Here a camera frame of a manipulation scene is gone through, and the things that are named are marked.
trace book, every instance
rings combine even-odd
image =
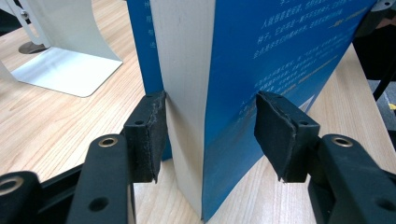
[[[128,1],[145,88],[161,82],[168,94],[178,187],[203,221],[262,156],[255,94],[307,111],[375,2]],[[145,63],[160,68],[156,77]]]

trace blue book cover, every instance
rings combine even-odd
[[[128,0],[145,88],[168,93],[178,186],[203,221],[262,156],[255,94],[307,111],[375,2]]]

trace wooden table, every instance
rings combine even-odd
[[[126,2],[93,0],[94,15],[122,65],[98,91],[78,98],[0,79],[0,175],[30,170],[47,180],[84,162],[89,143],[119,133],[144,95]],[[20,55],[23,30],[0,37],[0,60],[13,70],[32,56]],[[321,132],[356,140],[385,170],[396,173],[396,156],[375,101],[350,48],[309,115]],[[135,184],[138,223],[200,223],[177,189],[172,161],[162,164],[159,182]],[[209,223],[315,222],[306,184],[277,181],[262,158],[233,189]]]

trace white stand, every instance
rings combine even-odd
[[[33,43],[49,48],[11,72],[18,81],[86,97],[122,64],[96,26],[91,0],[20,0],[23,9],[13,0],[0,1],[8,3]]]

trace wooden desk surface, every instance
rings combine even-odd
[[[0,175],[31,170],[41,181],[84,161],[89,143],[119,133],[144,95],[126,2],[93,0],[94,15],[124,65],[87,98],[0,79]],[[0,37],[0,60],[13,70],[32,56],[17,53],[23,30]],[[385,170],[396,173],[396,156],[353,48],[350,48],[309,115],[320,134],[357,139]],[[138,223],[200,223],[177,189],[172,161],[159,183],[135,184]],[[315,222],[306,184],[277,182],[262,158],[237,184],[209,223]]]

